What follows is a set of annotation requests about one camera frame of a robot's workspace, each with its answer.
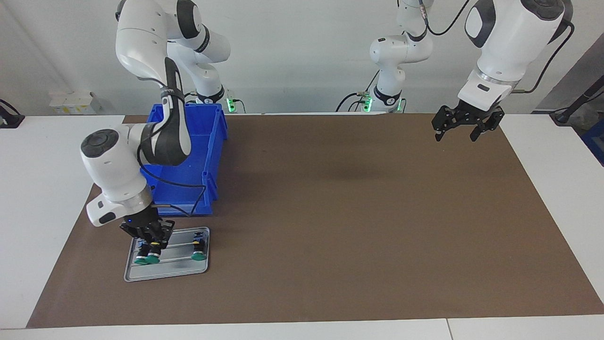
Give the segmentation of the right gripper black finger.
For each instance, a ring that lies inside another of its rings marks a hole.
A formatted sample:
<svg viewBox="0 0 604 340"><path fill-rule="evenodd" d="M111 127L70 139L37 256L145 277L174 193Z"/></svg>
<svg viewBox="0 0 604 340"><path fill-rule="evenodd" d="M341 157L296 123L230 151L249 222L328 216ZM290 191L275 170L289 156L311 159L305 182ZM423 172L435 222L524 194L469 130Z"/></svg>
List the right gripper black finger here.
<svg viewBox="0 0 604 340"><path fill-rule="evenodd" d="M148 222L122 222L119 227L130 237L140 239L141 244L138 247L149 248L151 246Z"/></svg>
<svg viewBox="0 0 604 340"><path fill-rule="evenodd" d="M173 220L162 220L153 221L150 224L150 246L152 249L163 250L168 247L169 240L172 236L175 226Z"/></svg>

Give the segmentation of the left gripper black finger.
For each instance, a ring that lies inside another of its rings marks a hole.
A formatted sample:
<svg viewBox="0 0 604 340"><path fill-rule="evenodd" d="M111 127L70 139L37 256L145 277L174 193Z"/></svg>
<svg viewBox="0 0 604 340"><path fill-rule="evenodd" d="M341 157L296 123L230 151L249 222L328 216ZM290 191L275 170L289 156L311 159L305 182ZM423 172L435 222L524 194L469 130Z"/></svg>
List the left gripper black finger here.
<svg viewBox="0 0 604 340"><path fill-rule="evenodd" d="M435 131L436 142L440 142L446 131L460 125L459 110L442 106L432 118L432 128Z"/></svg>
<svg viewBox="0 0 604 340"><path fill-rule="evenodd" d="M504 115L505 112L502 108L494 108L488 118L477 119L475 128L470 134L470 140L476 142L481 134L484 134L487 131L496 130Z"/></svg>

